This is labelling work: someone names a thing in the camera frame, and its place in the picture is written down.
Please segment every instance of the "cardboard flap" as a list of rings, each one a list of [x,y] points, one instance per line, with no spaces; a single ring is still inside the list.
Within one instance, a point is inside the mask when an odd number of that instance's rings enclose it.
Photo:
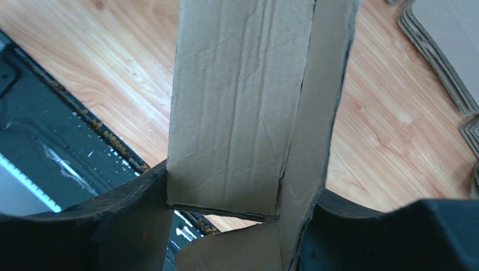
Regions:
[[[329,146],[359,0],[317,0],[293,141],[281,191],[281,254],[295,265],[302,233],[326,182]]]
[[[282,270],[277,222],[209,235],[187,244],[176,270]]]
[[[276,215],[313,0],[182,0],[168,202]]]

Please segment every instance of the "light brown wooden surface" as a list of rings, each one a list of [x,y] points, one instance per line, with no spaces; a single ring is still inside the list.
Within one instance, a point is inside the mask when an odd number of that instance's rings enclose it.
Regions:
[[[0,27],[153,165],[167,156],[178,6],[0,0]],[[403,8],[363,0],[331,148],[327,187],[380,211],[466,198],[475,161],[465,117],[397,26]]]

